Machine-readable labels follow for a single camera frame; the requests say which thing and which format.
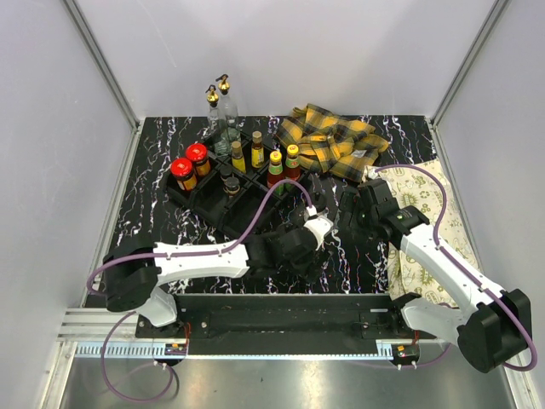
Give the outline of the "red sauce bottle front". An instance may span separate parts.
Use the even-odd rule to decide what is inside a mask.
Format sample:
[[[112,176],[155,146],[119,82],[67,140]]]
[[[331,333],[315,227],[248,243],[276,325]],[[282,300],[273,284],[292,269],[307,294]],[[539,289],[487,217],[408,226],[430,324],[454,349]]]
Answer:
[[[272,189],[276,183],[284,179],[282,158],[282,153],[280,151],[273,151],[270,153],[267,172],[267,187],[269,189]]]

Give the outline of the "red sauce bottle yellow cap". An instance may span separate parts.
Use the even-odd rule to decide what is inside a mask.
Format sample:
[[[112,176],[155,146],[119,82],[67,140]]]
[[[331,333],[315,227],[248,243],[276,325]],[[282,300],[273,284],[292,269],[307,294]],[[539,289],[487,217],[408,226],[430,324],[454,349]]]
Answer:
[[[299,163],[299,147],[295,144],[288,145],[286,149],[286,160],[284,175],[286,178],[298,181],[301,176]]]

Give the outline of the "small glass jar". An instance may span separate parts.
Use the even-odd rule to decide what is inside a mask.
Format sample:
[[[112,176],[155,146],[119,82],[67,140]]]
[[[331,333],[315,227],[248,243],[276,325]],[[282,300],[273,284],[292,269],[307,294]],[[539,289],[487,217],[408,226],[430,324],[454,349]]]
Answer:
[[[224,190],[229,198],[235,197],[239,193],[240,188],[240,180],[235,176],[228,178],[224,182]]]

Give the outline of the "black compartment organizer tray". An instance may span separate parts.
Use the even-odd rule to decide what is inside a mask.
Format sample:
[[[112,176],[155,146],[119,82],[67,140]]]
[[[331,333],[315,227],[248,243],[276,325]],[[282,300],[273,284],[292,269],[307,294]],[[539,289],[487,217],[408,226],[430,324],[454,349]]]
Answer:
[[[162,181],[169,200],[231,239],[242,235],[268,192],[269,161],[253,167],[251,135],[239,136],[245,170],[233,165],[226,137],[213,134],[190,144]]]

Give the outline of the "yellow label bottle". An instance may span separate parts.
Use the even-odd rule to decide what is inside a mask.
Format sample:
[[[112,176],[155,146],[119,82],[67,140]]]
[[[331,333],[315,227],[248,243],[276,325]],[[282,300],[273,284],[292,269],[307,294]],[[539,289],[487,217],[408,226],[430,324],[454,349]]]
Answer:
[[[262,133],[260,131],[254,131],[252,133],[251,144],[251,165],[254,169],[260,169],[265,162],[264,147],[262,140]]]
[[[246,165],[242,150],[242,144],[240,141],[232,142],[232,166],[240,171],[241,173],[246,173]]]

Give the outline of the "red lid jar back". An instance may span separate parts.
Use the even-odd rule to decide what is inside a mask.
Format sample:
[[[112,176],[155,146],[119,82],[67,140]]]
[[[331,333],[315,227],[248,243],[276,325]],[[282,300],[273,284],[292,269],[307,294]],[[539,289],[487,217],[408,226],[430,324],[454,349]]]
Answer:
[[[208,148],[202,143],[193,143],[186,149],[186,157],[192,162],[199,177],[205,177],[210,173]]]

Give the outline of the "red lid jar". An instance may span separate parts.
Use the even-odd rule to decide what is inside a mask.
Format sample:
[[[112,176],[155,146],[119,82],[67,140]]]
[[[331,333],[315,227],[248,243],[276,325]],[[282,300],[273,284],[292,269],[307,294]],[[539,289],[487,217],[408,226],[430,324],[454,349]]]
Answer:
[[[210,173],[208,148],[202,143],[193,143],[186,149],[186,157],[192,162],[199,177],[205,177]]]
[[[181,190],[191,192],[197,186],[197,177],[188,158],[177,158],[170,166],[170,173]]]

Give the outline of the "red lid jar front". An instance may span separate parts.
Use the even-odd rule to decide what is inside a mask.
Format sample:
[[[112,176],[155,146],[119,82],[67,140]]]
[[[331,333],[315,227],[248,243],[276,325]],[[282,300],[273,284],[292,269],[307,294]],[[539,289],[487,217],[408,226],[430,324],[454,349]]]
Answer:
[[[170,166],[170,173],[181,190],[191,192],[197,186],[197,177],[188,158],[177,158]]]

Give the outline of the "clear oil bottle gold spout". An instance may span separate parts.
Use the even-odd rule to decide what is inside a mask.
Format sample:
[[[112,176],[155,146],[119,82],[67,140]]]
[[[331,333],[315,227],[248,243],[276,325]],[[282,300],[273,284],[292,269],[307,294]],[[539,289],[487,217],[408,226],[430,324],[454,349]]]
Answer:
[[[230,84],[228,83],[228,75],[222,74],[216,79],[216,81],[218,82],[218,90],[221,93],[220,111],[227,126],[229,141],[239,141],[240,130],[238,125],[238,107],[236,102],[229,94]]]

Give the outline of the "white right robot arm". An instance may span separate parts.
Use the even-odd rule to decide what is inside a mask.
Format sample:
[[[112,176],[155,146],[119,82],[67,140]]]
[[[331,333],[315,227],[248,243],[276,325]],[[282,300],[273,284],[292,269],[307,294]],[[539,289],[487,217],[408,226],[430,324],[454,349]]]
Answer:
[[[521,290],[505,291],[456,254],[415,206],[400,207],[383,179],[367,181],[339,202],[339,225],[361,239],[393,245],[420,264],[454,300],[448,308],[412,293],[391,312],[387,328],[395,337],[423,331],[457,346],[466,361],[487,373],[529,350],[532,340],[531,301]]]

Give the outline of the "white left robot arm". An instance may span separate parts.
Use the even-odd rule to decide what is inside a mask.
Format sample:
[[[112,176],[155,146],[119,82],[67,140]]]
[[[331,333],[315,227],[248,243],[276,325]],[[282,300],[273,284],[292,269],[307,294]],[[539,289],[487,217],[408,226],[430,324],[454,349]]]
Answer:
[[[183,329],[184,317],[164,285],[208,277],[260,279],[277,271],[309,279],[332,229],[332,222],[319,217],[301,227],[251,234],[242,242],[184,246],[155,242],[146,247],[140,240],[132,252],[120,246],[104,264],[106,309],[135,311],[165,337],[175,337]]]

